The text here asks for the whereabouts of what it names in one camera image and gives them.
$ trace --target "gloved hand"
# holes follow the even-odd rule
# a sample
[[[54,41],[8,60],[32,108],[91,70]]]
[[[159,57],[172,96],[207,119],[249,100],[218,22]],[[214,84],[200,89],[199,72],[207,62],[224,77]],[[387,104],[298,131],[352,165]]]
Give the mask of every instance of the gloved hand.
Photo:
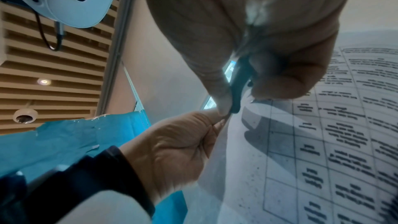
[[[120,147],[155,204],[197,181],[224,120],[217,110],[165,119]]]
[[[232,97],[222,68],[252,55],[257,99],[296,98],[324,75],[347,0],[147,0],[156,24],[226,115]],[[279,71],[278,57],[287,68]]]

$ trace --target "wooden slat ceiling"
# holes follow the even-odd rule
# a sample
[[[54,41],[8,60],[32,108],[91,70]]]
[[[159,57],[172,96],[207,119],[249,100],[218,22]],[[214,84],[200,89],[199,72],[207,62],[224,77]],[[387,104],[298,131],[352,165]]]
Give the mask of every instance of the wooden slat ceiling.
[[[58,52],[42,41],[31,10],[0,3],[7,59],[0,66],[0,135],[29,131],[48,121],[94,115],[119,3],[113,0],[107,15],[94,27],[66,26]],[[47,40],[56,43],[54,22],[45,17],[41,22]],[[51,80],[51,85],[39,85],[39,78]],[[27,105],[37,110],[37,120],[15,123],[14,112]]]

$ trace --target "paper sheet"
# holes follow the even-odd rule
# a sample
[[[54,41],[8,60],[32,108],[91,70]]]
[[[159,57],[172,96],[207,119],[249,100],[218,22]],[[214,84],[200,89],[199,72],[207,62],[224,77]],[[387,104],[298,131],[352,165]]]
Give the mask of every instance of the paper sheet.
[[[346,33],[304,97],[246,91],[185,223],[396,223],[397,195],[398,32]]]

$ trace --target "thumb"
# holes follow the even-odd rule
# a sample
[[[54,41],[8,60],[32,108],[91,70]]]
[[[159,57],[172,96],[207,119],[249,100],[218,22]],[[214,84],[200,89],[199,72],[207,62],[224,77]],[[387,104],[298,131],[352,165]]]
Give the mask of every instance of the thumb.
[[[222,69],[215,71],[195,71],[209,95],[217,104],[221,116],[228,115],[232,107],[232,93]]]

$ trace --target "black cable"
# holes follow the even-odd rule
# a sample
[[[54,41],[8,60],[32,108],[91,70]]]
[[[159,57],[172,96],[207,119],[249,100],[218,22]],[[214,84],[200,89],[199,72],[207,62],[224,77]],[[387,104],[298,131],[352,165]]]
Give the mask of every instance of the black cable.
[[[37,21],[37,26],[39,27],[40,36],[43,39],[43,41],[46,44],[46,46],[52,51],[59,51],[61,49],[63,35],[62,34],[57,34],[57,45],[56,45],[55,48],[52,47],[50,45],[50,43],[47,41],[46,37],[44,36],[43,26],[41,24],[39,14],[35,10],[33,10],[33,12],[34,12],[34,15],[36,16],[36,21]]]

